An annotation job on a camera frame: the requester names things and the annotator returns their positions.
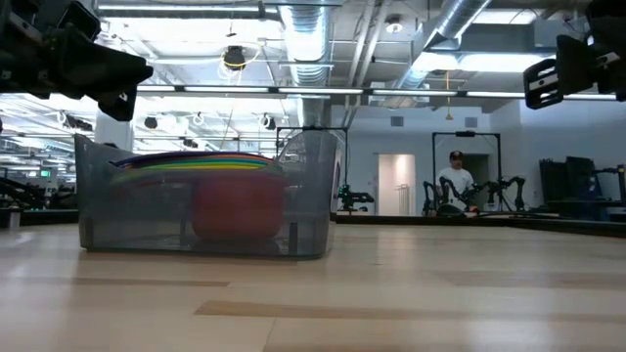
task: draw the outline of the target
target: ceiling light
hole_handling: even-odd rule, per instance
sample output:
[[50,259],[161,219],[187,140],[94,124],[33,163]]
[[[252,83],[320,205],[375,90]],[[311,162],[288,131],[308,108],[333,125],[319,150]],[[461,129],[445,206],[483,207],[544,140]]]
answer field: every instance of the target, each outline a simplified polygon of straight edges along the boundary
[[363,94],[363,89],[342,89],[342,88],[279,88],[279,93],[285,94]]
[[203,93],[268,93],[267,88],[261,87],[185,87],[188,92]]
[[470,54],[459,62],[459,69],[479,72],[524,72],[545,58],[530,54]]
[[276,121],[274,120],[274,117],[268,115],[267,113],[263,113],[263,115],[258,118],[258,124],[268,131],[276,129]]
[[15,171],[39,171],[39,166],[5,166],[9,170]]
[[204,125],[204,116],[202,116],[202,114],[198,112],[197,115],[194,115],[194,118],[192,119],[192,121],[194,122],[196,126],[202,126]]
[[137,92],[173,92],[176,88],[174,86],[158,86],[158,85],[148,85],[148,86],[138,86]]
[[454,91],[427,91],[427,90],[393,90],[393,89],[375,89],[372,94],[379,96],[403,96],[403,97],[454,97],[457,92]]
[[[258,11],[257,7],[251,6],[211,6],[211,5],[99,5],[99,11],[210,11],[210,12],[250,12]],[[266,13],[275,14],[276,9],[267,8]]]
[[157,118],[154,116],[146,117],[146,119],[144,120],[144,126],[146,126],[146,128],[148,129],[156,129],[158,127]]
[[400,23],[400,15],[389,15],[385,21],[387,24],[386,31],[387,33],[395,34],[402,31],[404,26]]
[[468,92],[467,97],[523,99],[525,95],[523,93],[510,93],[510,92]]
[[412,65],[413,71],[456,70],[457,57],[452,54],[422,53]]
[[566,100],[614,101],[614,94],[572,94],[564,97]]

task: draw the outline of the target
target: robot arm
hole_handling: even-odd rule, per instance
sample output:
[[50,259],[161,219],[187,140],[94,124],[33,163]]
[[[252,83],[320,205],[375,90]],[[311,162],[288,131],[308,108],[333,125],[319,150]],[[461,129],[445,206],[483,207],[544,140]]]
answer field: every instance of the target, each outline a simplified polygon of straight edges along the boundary
[[526,105],[541,109],[560,103],[564,96],[591,89],[615,93],[626,101],[626,6],[623,1],[594,0],[587,9],[594,43],[560,35],[557,58],[547,59],[524,72]]
[[450,201],[450,191],[452,191],[452,195],[455,198],[461,199],[461,194],[459,194],[457,189],[454,187],[454,184],[452,183],[452,181],[448,180],[445,177],[439,177],[439,184],[441,185],[441,189],[443,193],[443,199],[441,203],[447,203]]
[[[438,207],[438,196],[437,196],[437,191],[435,189],[435,186],[427,181],[424,181],[423,183],[424,186],[424,193],[426,195],[426,199],[424,201],[424,208],[422,209],[422,215],[423,216],[428,216],[428,214],[431,211],[436,211],[437,207]],[[432,190],[432,197],[433,199],[430,199],[430,196],[428,194],[428,189]]]
[[88,96],[118,121],[132,119],[146,60],[94,43],[100,21],[79,1],[0,1],[1,93]]
[[524,204],[524,200],[523,200],[523,190],[524,190],[524,184],[526,183],[526,180],[515,176],[513,178],[511,178],[509,181],[505,181],[505,180],[500,180],[498,183],[490,183],[490,187],[489,187],[489,202],[493,202],[493,196],[494,194],[500,194],[502,191],[508,189],[510,186],[512,186],[513,184],[517,184],[517,195],[515,197],[515,211],[525,211],[526,206]]

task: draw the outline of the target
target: fluorescent light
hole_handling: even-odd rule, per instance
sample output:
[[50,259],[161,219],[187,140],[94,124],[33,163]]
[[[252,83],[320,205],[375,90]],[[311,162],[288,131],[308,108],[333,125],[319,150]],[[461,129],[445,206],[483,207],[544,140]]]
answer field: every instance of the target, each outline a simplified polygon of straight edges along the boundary
[[471,98],[511,98],[511,99],[523,99],[525,94],[523,93],[509,93],[509,92],[468,92],[468,97]]
[[46,159],[46,161],[48,161],[48,162],[54,162],[54,163],[59,163],[59,164],[66,164],[66,163],[68,163],[68,162],[69,162],[69,161],[67,161],[67,160],[61,160],[61,159],[58,159],[58,158],[49,158],[49,159]]
[[413,71],[434,71],[434,70],[456,70],[459,69],[459,62],[454,55],[422,53],[411,66]]
[[173,92],[174,86],[138,86],[137,92]]
[[185,87],[188,92],[203,93],[268,93],[267,88],[262,87]]
[[566,100],[614,101],[614,94],[572,94],[564,97]]
[[426,90],[393,90],[375,89],[372,94],[381,96],[403,96],[403,97],[454,97],[454,91],[426,91]]
[[5,166],[9,170],[15,171],[39,171],[39,166]]
[[480,72],[524,72],[545,57],[530,54],[470,54],[459,62],[459,69]]
[[278,91],[285,94],[363,94],[363,89],[348,88],[279,88]]
[[[211,11],[211,12],[249,12],[258,11],[258,8],[251,6],[227,7],[211,5],[100,5],[98,11]],[[267,13],[275,14],[276,9],[268,8]]]
[[10,156],[10,155],[0,155],[0,161],[4,161],[4,162],[20,162],[20,158],[16,157],[16,156]]

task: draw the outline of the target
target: ceiling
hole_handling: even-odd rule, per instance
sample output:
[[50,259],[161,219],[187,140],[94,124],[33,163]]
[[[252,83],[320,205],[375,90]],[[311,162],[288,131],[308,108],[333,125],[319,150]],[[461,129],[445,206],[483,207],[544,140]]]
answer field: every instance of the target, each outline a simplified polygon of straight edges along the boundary
[[[184,3],[209,4],[214,1],[186,0]],[[329,85],[345,87],[357,46],[365,0],[331,1],[342,6],[331,9],[331,57]],[[112,4],[101,0],[100,5]],[[114,4],[128,3],[114,1]],[[132,4],[154,4],[134,1]],[[374,61],[369,64],[364,85],[391,82],[399,78],[413,63],[412,42],[421,23],[438,15],[441,1],[392,1],[389,14],[401,15],[403,26],[398,33],[380,33]],[[539,16],[559,19],[573,9],[569,0],[521,1],[494,0],[475,23],[527,24]],[[291,62],[288,58],[283,26],[274,21],[215,20],[180,18],[102,18],[103,31],[98,43],[146,58],[155,68],[146,84],[154,85],[291,85]],[[366,46],[372,38],[375,21],[370,24]],[[232,74],[221,67],[221,56],[228,46],[243,46],[249,63],[241,74]],[[520,73],[454,70],[445,74],[431,73],[425,83],[431,89],[466,89],[475,91],[522,91]],[[233,99],[218,97],[139,97],[134,128],[137,153],[154,153],[185,149],[176,137],[205,138],[201,149],[242,150],[272,154],[274,131],[258,123],[259,117],[275,118],[278,126],[299,126],[298,99]],[[432,98],[425,104],[437,110],[447,105],[481,107],[494,110],[506,101],[484,99]],[[53,96],[42,101],[28,95],[3,95],[0,114],[4,122],[3,154],[54,154],[68,156],[72,151],[73,129],[64,127],[61,112],[84,120],[96,128],[97,105],[89,99],[71,100]],[[156,129],[145,126],[147,117],[158,121]],[[24,138],[6,137],[18,133],[38,137],[24,143]],[[82,132],[88,136],[93,133]],[[246,137],[246,142],[233,142],[233,137]]]

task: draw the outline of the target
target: white wall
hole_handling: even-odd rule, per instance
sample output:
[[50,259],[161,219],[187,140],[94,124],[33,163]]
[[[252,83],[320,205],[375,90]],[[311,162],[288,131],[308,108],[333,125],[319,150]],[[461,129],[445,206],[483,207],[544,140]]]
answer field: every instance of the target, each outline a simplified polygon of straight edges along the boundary
[[[453,108],[455,119],[446,120],[446,109],[388,110],[363,107],[354,118],[349,132],[348,183],[354,192],[367,192],[376,197],[376,180],[379,154],[412,154],[415,156],[417,178],[414,207],[422,211],[425,200],[423,181],[432,182],[432,132],[455,132],[467,130],[465,117],[478,117],[476,131],[488,132],[489,115],[480,108]],[[405,126],[390,127],[389,117],[403,115]],[[334,107],[335,123],[343,117],[343,108]],[[449,165],[448,154],[459,150],[466,154],[495,154],[496,150],[482,138],[444,138],[437,148],[437,168]]]
[[[597,168],[626,162],[625,104],[568,101],[530,110],[519,101],[492,113],[490,125],[503,135],[504,175],[526,178],[524,200],[531,206],[543,204],[540,159],[582,156]],[[604,195],[619,198],[616,176],[600,179]]]

